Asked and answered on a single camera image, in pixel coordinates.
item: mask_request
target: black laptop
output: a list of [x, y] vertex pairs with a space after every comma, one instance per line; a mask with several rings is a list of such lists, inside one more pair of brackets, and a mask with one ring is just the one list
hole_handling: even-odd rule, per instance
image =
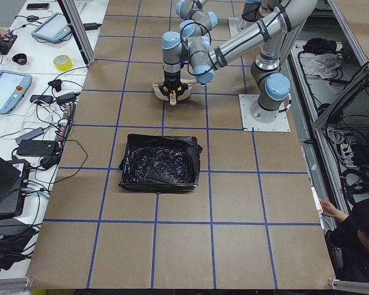
[[0, 219], [18, 216], [23, 211], [24, 196], [21, 188], [25, 187], [28, 171], [26, 161], [5, 161], [0, 158]]

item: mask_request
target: person's hand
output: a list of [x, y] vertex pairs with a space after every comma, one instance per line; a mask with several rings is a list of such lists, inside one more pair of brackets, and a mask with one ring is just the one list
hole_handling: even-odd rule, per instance
[[0, 36], [4, 36], [5, 34], [7, 34], [7, 31], [0, 28]]
[[319, 199], [319, 200], [320, 200], [320, 204], [321, 204], [322, 211], [323, 211], [322, 213], [325, 216], [335, 218], [336, 221], [338, 221], [338, 222], [343, 222], [348, 217], [347, 214], [344, 214], [342, 211], [337, 209], [337, 207], [335, 207], [330, 202], [329, 198], [326, 198], [325, 201], [323, 201], [321, 199]]

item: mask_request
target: black trash bag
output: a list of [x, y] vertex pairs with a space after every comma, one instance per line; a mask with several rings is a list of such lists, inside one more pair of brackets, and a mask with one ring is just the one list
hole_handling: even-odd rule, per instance
[[119, 185], [130, 192], [182, 192], [198, 186], [196, 137], [129, 134]]
[[336, 54], [337, 44], [334, 40], [326, 40], [322, 38], [313, 38], [303, 45], [303, 51], [314, 53], [316, 55], [333, 53]]

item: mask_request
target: tablet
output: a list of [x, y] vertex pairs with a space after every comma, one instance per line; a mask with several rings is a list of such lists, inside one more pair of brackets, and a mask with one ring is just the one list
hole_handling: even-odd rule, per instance
[[11, 112], [31, 84], [29, 74], [0, 71], [0, 114]]
[[71, 29], [67, 26], [65, 16], [57, 12], [41, 23], [31, 32], [31, 35], [37, 39], [46, 40], [51, 43], [59, 43], [70, 33]]

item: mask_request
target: white cable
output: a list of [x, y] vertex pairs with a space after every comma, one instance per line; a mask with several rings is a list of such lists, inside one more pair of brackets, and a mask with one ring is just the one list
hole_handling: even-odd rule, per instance
[[[6, 118], [6, 117], [10, 117], [10, 116], [19, 116], [19, 117], [24, 117], [23, 121], [22, 121], [22, 125], [21, 125], [21, 129], [17, 132], [7, 132], [7, 134], [11, 134], [11, 133], [21, 133], [20, 135], [22, 135], [22, 132], [24, 131], [25, 129], [25, 125], [26, 123], [34, 123], [34, 124], [43, 124], [44, 122], [41, 122], [41, 121], [32, 121], [32, 120], [26, 120], [32, 116], [35, 116], [36, 115], [36, 112], [32, 112], [31, 114], [28, 114], [30, 112], [31, 109], [34, 109], [36, 106], [35, 104], [31, 104], [30, 107], [27, 109], [26, 113], [24, 114], [6, 114], [6, 115], [0, 115], [0, 119], [3, 119], [3, 118]], [[44, 108], [45, 110], [47, 110], [48, 107], [52, 112], [54, 112], [54, 114], [56, 114], [59, 118], [61, 118], [61, 116], [54, 110], [52, 109], [52, 106], [49, 105], [49, 104], [41, 104], [40, 106], [37, 106], [38, 109], [41, 109], [41, 108]], [[44, 118], [44, 121], [47, 121], [48, 123], [52, 124], [54, 123], [56, 120], [54, 118], [54, 114], [50, 112], [46, 118]], [[14, 140], [16, 139], [17, 137], [15, 138], [4, 138], [6, 135], [1, 135], [0, 136], [0, 139], [2, 140]]]
[[327, 224], [327, 226], [329, 227], [329, 229], [331, 229], [331, 230], [333, 230], [334, 229], [334, 227], [332, 226], [332, 224], [329, 222], [329, 220], [327, 219], [327, 218], [325, 218], [324, 216], [322, 216], [322, 215], [319, 215], [319, 218], [321, 219], [321, 220], [323, 220], [326, 224]]

